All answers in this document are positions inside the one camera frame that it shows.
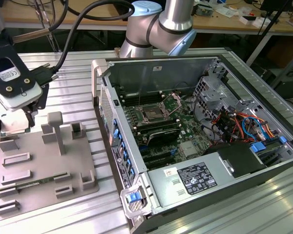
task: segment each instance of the power supply label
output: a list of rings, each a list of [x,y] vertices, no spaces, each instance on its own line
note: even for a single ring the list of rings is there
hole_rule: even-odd
[[[178,170],[178,175],[190,195],[195,195],[217,185],[204,162]]]

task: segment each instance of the gray plastic block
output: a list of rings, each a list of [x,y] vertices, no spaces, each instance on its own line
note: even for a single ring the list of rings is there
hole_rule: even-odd
[[[3,175],[2,176],[2,185],[11,184],[20,180],[30,179],[32,177],[32,173],[30,170],[19,172],[12,175]]]
[[[2,152],[10,151],[10,150],[17,150],[18,146],[16,145],[14,140],[6,140],[0,142],[0,149]]]
[[[75,139],[80,139],[86,136],[86,130],[82,123],[80,122],[74,122],[70,124],[70,129],[72,132],[72,138],[73,140]]]
[[[2,165],[5,167],[5,166],[17,164],[17,163],[27,162],[30,160],[31,160],[30,153],[24,153],[24,154],[13,155],[13,156],[8,156],[3,158]]]
[[[65,185],[65,186],[62,186],[62,187],[58,187],[58,188],[55,189],[55,196],[57,198],[61,198],[61,197],[67,196],[67,195],[71,195],[73,193],[74,193],[74,191],[73,191],[73,187],[72,187],[71,184]]]
[[[51,127],[49,124],[42,124],[41,129],[43,134],[53,133],[53,127]]]
[[[64,155],[66,153],[66,150],[63,144],[63,139],[62,139],[61,131],[60,131],[60,126],[63,124],[62,113],[60,111],[48,113],[47,119],[48,119],[48,124],[54,128],[55,135],[57,136],[60,155]]]
[[[95,186],[95,178],[94,178],[92,170],[90,171],[90,177],[87,177],[87,176],[83,177],[82,173],[80,173],[80,177],[81,177],[82,190],[91,189]]]
[[[55,135],[55,133],[44,134],[41,137],[42,137],[44,144],[49,144],[51,142],[57,141],[57,136]]]
[[[60,183],[62,181],[66,181],[72,178],[72,175],[69,172],[64,172],[60,174],[56,174],[53,176],[55,183]]]
[[[0,203],[0,215],[19,210],[19,202],[16,200],[10,200]]]
[[[18,194],[19,191],[16,189],[16,183],[4,185],[0,187],[0,198],[9,196],[9,195],[14,195]]]
[[[51,142],[45,145],[42,135],[42,131],[19,134],[19,138],[15,139],[15,142],[20,149],[8,152],[0,150],[0,204],[12,199],[16,199],[20,203],[20,210],[18,212],[0,215],[0,220],[75,199],[99,190],[87,137],[72,140],[70,126],[61,128],[66,154],[64,156],[57,156],[59,150],[58,143]],[[10,159],[19,154],[27,155],[28,152],[31,155],[31,160],[12,164],[11,166],[2,165],[5,158]],[[2,176],[14,175],[27,170],[32,172],[30,179],[2,186]],[[94,174],[96,183],[93,188],[83,191],[80,189],[80,173],[90,177],[90,170]],[[68,180],[55,183],[54,178],[57,180],[57,177],[61,176],[63,176],[63,179],[67,178]],[[55,189],[67,184],[72,185],[73,194],[58,199],[55,196]]]

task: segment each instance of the ventilation grille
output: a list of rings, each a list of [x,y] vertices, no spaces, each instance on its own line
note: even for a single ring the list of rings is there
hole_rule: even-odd
[[[136,201],[129,205],[131,211],[137,211],[143,208],[143,204],[141,201]],[[134,223],[138,222],[141,219],[141,216],[134,217],[132,220]]]
[[[108,130],[110,133],[112,133],[113,132],[113,112],[112,112],[112,108],[109,104],[105,89],[102,89],[102,92],[101,92],[101,106],[103,109],[103,113],[104,113],[105,121],[107,123]]]
[[[206,102],[203,99],[201,99],[201,97],[200,97],[201,92],[208,90],[208,89],[209,89],[209,85],[204,81],[204,78],[201,78],[195,88],[194,93],[195,93],[195,96],[198,97],[198,103],[200,104],[202,112],[205,115],[205,117],[214,119],[214,118],[216,118],[216,115],[213,112],[209,111],[209,109],[206,105]]]

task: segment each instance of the blue wire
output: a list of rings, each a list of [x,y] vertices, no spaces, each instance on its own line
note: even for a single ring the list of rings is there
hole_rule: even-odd
[[[242,128],[243,128],[243,131],[244,131],[247,135],[249,135],[250,137],[252,137],[252,138],[256,141],[256,138],[255,138],[251,133],[249,133],[248,131],[246,131],[246,129],[245,129],[244,123],[245,123],[245,120],[246,120],[247,118],[253,119],[255,122],[257,122],[257,124],[259,125],[259,128],[260,128],[261,132],[264,134],[264,136],[265,136],[266,138],[267,138],[267,137],[270,138],[270,137],[268,136],[268,134],[267,134],[267,133],[264,131],[264,129],[262,128],[262,125],[260,124],[260,122],[259,122],[257,119],[253,118],[253,117],[245,117],[244,120],[242,121]]]

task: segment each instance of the slotted aluminum surface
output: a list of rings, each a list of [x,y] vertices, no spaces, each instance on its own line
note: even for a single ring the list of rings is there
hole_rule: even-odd
[[[155,55],[164,53],[155,51]],[[224,55],[233,66],[267,99],[274,103],[285,118],[293,122],[293,110],[274,96],[253,71],[232,52],[223,48],[190,49],[188,55]],[[59,72],[59,79],[50,84],[47,107],[36,116],[36,127],[46,123],[46,115],[62,111],[64,123],[82,121],[97,170],[100,190],[71,201],[59,203],[14,218],[0,221],[0,233],[129,233],[127,220],[116,191],[102,136],[91,103],[91,62],[98,58],[114,58],[111,51],[69,53]],[[49,62],[56,64],[60,55],[54,53],[22,54],[22,60],[33,69]],[[231,85],[239,83],[231,80]],[[223,202],[209,206],[154,233],[293,233],[293,168],[266,184],[245,191]]]

